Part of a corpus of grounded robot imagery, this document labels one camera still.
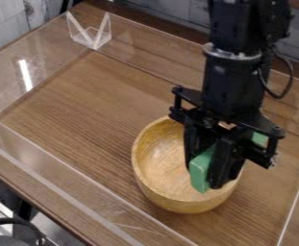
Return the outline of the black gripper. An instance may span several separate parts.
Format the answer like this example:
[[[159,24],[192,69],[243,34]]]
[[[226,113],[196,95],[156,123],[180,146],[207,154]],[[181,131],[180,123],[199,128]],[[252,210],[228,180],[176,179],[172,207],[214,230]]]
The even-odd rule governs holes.
[[[264,168],[272,165],[284,133],[260,112],[263,97],[270,92],[267,79],[274,51],[263,48],[252,54],[234,53],[208,43],[203,54],[206,70],[202,88],[172,88],[175,104],[169,108],[169,117],[183,124],[185,168],[216,143],[208,178],[211,189],[220,189],[238,178],[246,161],[240,144],[243,130],[268,136],[266,164],[248,159]],[[223,131],[227,132],[216,138],[216,132]]]

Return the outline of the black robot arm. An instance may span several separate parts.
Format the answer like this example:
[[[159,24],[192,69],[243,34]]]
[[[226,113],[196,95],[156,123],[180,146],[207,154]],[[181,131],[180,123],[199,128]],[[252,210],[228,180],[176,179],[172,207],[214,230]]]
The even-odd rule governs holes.
[[[169,108],[183,124],[184,166],[199,192],[236,180],[247,160],[263,168],[275,164],[284,131],[260,108],[264,96],[286,96],[268,87],[268,77],[291,20],[287,0],[208,0],[208,12],[203,85],[173,87]]]

